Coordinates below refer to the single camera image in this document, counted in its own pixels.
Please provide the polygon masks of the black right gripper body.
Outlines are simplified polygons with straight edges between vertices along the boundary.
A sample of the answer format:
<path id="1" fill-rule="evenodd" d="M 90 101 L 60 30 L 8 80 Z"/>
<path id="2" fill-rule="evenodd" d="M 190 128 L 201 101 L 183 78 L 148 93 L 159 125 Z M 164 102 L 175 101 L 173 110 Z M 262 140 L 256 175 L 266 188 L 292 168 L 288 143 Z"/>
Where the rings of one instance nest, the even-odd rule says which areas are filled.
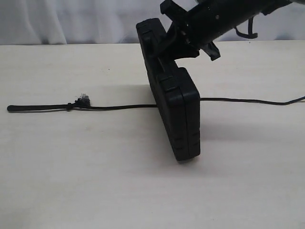
<path id="1" fill-rule="evenodd" d="M 186 11 L 174 1 L 165 0 L 160 10 L 178 27 L 187 47 L 187 58 L 195 58 L 201 46 L 232 29 L 239 37 L 256 39 L 254 17 L 260 13 L 268 15 L 291 3 L 290 0 L 203 0 Z"/>

